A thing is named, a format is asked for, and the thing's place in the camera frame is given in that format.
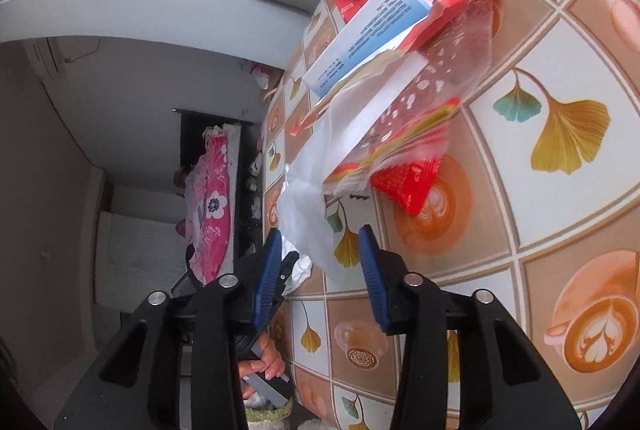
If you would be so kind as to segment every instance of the pink blanket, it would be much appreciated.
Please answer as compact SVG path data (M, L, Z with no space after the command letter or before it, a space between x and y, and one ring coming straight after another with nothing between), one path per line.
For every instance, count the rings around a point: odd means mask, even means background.
M226 171L226 133L207 129L207 147L187 178L186 238L195 253L189 261L193 274L203 284L218 276L229 242L229 174Z

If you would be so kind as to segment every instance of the human hand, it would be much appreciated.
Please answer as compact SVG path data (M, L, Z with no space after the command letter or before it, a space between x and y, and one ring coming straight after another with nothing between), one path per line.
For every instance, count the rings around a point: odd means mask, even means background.
M257 340L258 347L262 349L260 360L244 360L238 362L238 373L240 378L252 372L264 372L264 377L271 380L274 376L284 373L284 360L282 355L276 350L276 344L267 333L262 333ZM255 389L245 381L242 384L242 399L249 399L253 396Z

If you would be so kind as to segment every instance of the latte art pattern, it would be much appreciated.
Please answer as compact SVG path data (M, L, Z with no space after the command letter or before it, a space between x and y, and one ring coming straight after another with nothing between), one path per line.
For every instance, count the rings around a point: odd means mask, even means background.
M418 214L422 233L427 239L437 239L449 230L456 212L456 196L450 185L436 178L427 200Z
M378 366L377 357L367 349L353 347L352 349L347 350L347 358L351 363L353 363L353 365L365 370L376 368L376 366Z
M597 302L572 324L564 347L566 361L578 372L603 370L622 356L637 327L638 313L626 299Z

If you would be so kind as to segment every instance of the air conditioner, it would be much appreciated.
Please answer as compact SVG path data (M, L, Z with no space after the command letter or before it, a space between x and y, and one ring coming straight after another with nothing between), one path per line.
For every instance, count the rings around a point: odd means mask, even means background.
M44 84L55 82L64 75L65 64L58 39L49 36L29 38L23 44L31 67Z

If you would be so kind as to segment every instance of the clear plastic bag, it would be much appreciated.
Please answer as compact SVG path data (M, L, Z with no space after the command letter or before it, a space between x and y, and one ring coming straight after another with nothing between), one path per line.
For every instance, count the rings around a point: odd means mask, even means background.
M489 68L492 17L492 0L478 0L422 48L382 50L316 120L286 169L278 212L283 236L330 277L340 266L324 194L362 190L379 169L446 152L447 118Z

